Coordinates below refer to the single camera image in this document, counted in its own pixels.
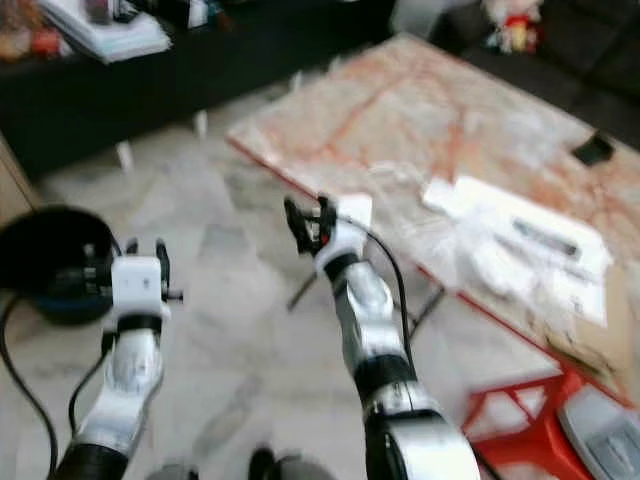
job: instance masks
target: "marble table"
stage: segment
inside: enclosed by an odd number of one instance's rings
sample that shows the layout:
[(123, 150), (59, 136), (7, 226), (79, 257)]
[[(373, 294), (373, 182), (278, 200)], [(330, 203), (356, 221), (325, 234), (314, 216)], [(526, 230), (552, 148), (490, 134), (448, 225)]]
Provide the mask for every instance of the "marble table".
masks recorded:
[[(539, 99), (398, 36), (236, 124), (228, 139), (310, 195), (371, 194), (374, 230), (435, 278), (443, 272), (434, 251), (451, 225), (421, 204), (433, 177), (470, 174), (592, 225), (624, 271), (608, 299), (619, 318), (609, 318), (608, 331), (587, 326), (571, 344), (591, 365), (613, 365), (614, 376), (625, 370), (628, 385), (640, 155), (616, 143), (610, 161), (585, 167), (570, 152), (592, 134)], [(545, 319), (517, 302), (481, 289), (458, 294), (539, 345), (549, 338), (539, 328)]]

